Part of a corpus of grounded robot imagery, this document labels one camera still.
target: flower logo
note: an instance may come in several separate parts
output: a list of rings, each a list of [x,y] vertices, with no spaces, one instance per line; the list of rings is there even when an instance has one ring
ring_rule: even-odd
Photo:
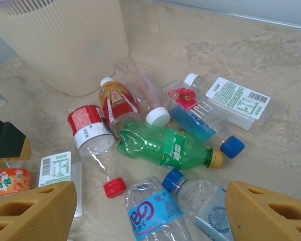
[[[196,93],[191,89],[180,88],[171,90],[168,94],[179,106],[187,111],[193,109],[193,107],[197,105],[195,100]]]

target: beige plastic bin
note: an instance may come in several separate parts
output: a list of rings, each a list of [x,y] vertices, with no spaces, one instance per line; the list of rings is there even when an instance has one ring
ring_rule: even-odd
[[[52,87],[96,91],[128,55],[119,0],[0,0],[0,36]]]

